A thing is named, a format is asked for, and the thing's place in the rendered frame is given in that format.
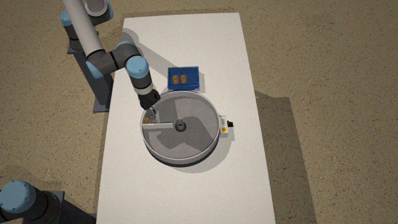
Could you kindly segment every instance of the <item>blue container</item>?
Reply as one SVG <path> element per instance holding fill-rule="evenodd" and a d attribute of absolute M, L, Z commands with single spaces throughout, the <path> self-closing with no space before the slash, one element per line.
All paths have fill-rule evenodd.
<path fill-rule="evenodd" d="M 178 83 L 173 83 L 172 77 L 178 76 Z M 186 82 L 181 82 L 181 76 L 186 76 Z M 199 88 L 199 67 L 180 67 L 180 68 L 169 68 L 169 90 L 195 90 Z"/>

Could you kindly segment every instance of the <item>concrete floor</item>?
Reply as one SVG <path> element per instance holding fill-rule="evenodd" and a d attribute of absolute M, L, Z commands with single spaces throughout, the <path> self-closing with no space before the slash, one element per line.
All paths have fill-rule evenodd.
<path fill-rule="evenodd" d="M 96 27 L 107 52 L 124 18 L 240 13 L 277 223 L 398 223 L 397 1 L 111 4 Z M 65 191 L 96 213 L 107 114 L 67 55 L 63 10 L 0 7 L 0 186 Z"/>

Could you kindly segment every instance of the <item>white table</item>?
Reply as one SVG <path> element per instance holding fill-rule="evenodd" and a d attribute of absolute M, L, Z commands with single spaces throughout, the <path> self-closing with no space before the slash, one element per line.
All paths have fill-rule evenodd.
<path fill-rule="evenodd" d="M 235 127 L 203 162 L 164 165 L 145 147 L 143 109 L 126 70 L 117 71 L 97 224 L 275 223 L 239 14 L 127 18 L 122 40 L 141 49 L 159 93 L 167 91 L 168 67 L 198 66 L 199 93 Z"/>

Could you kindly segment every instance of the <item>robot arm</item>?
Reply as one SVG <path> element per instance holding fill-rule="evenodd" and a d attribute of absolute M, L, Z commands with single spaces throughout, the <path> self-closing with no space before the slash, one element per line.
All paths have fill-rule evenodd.
<path fill-rule="evenodd" d="M 149 65 L 141 56 L 137 47 L 130 41 L 120 42 L 116 49 L 106 53 L 94 26 L 112 19 L 113 12 L 108 0 L 62 0 L 65 10 L 61 21 L 71 42 L 80 42 L 93 76 L 98 79 L 119 69 L 126 68 L 134 90 L 138 94 L 140 105 L 149 109 L 160 100 L 153 88 Z M 75 50 L 81 50 L 79 44 L 71 44 Z"/>

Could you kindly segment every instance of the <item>central hub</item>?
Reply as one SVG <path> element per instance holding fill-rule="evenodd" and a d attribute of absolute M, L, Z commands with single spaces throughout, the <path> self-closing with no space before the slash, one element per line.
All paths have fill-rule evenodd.
<path fill-rule="evenodd" d="M 185 131 L 185 130 L 186 130 L 186 124 L 185 124 L 185 122 L 184 122 L 183 120 L 181 120 L 181 119 L 177 120 L 177 122 L 175 123 L 175 129 L 176 129 L 178 132 L 183 132 L 183 131 Z"/>

